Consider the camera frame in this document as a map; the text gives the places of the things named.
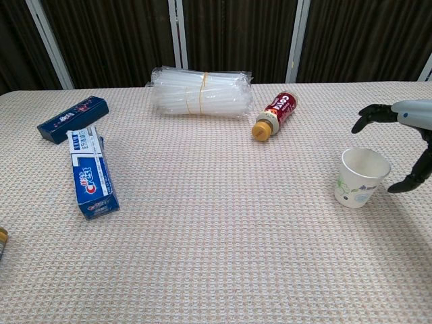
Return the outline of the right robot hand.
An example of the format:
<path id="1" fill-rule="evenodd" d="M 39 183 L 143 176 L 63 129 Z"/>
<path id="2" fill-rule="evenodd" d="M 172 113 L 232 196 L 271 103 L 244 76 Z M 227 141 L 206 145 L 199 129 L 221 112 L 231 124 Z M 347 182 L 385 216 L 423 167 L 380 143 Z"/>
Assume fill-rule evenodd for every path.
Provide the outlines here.
<path id="1" fill-rule="evenodd" d="M 390 193 L 410 192 L 417 189 L 431 175 L 431 100 L 416 99 L 398 101 L 392 105 L 371 104 L 358 112 L 359 118 L 351 129 L 357 134 L 373 122 L 393 123 L 413 128 L 421 134 L 427 148 L 412 167 L 412 171 L 401 182 L 391 185 Z"/>

